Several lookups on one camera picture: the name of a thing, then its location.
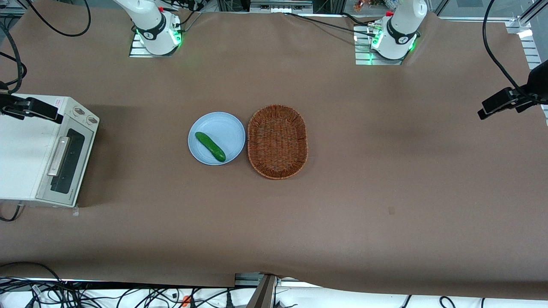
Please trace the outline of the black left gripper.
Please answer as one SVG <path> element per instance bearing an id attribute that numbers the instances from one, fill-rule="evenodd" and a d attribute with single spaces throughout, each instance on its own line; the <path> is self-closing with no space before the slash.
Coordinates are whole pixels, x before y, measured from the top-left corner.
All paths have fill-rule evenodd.
<path id="1" fill-rule="evenodd" d="M 536 105 L 547 105 L 548 101 L 548 61 L 544 61 L 529 73 L 525 85 L 520 87 L 529 98 L 524 95 L 519 98 L 520 105 L 515 108 L 517 113 L 522 113 Z"/>

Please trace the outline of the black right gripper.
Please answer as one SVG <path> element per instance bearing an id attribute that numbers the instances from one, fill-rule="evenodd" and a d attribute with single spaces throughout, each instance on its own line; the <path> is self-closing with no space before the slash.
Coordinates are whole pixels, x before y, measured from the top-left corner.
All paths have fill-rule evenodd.
<path id="1" fill-rule="evenodd" d="M 2 115 L 8 115 L 16 119 L 25 119 L 23 107 L 26 106 L 26 99 L 13 95 L 0 96 L 0 111 Z"/>

